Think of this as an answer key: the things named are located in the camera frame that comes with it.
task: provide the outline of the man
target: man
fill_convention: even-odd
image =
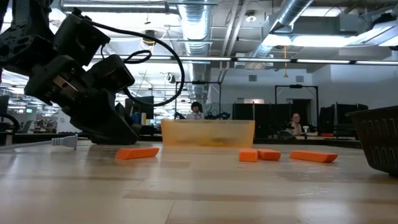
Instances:
[[[192,113],[187,115],[187,119],[205,119],[205,115],[200,112],[200,103],[193,102],[191,104]]]

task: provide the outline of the woman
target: woman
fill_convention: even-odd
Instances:
[[[205,115],[200,112],[200,106],[199,102],[193,102],[191,104],[192,113],[187,115],[187,119],[205,119]]]
[[[287,124],[287,127],[291,132],[293,132],[294,136],[299,136],[303,134],[300,124],[300,115],[298,113],[293,114],[292,121]]]

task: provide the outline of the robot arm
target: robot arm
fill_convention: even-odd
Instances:
[[[29,77],[25,94],[58,104],[94,143],[134,144],[138,137],[114,109],[115,94],[134,83],[118,55],[88,65],[110,38],[79,10],[49,29],[50,0],[13,0],[12,24],[0,35],[0,67]]]

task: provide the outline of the person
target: person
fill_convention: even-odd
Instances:
[[[300,124],[300,115],[298,113],[294,113],[292,116],[292,121],[287,125],[288,129],[293,132],[294,136],[299,136],[303,134],[302,127]]]
[[[187,115],[187,119],[205,119],[205,115],[200,112],[200,103],[193,102],[191,104],[192,113]]]
[[[137,112],[131,115],[130,118],[134,124],[139,124],[139,114]]]

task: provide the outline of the metal frame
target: metal frame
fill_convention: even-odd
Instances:
[[[303,85],[276,85],[275,86],[275,105],[278,105],[278,96],[277,96],[277,90],[278,87],[289,87],[289,88],[314,88],[315,89],[315,98],[316,98],[316,104],[317,104],[317,126],[319,125],[319,95],[318,95],[318,86],[303,86]]]
[[[177,88],[178,84],[180,84],[180,81],[175,82],[175,93],[177,93]],[[219,96],[219,104],[218,104],[218,114],[221,113],[221,82],[204,82],[204,81],[193,81],[193,82],[184,82],[184,84],[189,84],[191,83],[192,85],[206,85],[206,84],[218,84],[220,87],[220,91],[218,93]],[[175,113],[177,112],[177,99],[175,99],[175,104],[174,104],[174,118],[175,118]]]
[[[2,0],[0,3],[0,30],[2,29],[2,25],[4,24],[4,16],[6,16],[7,13],[7,7],[8,7],[9,0]],[[2,74],[2,67],[0,67],[0,77]]]

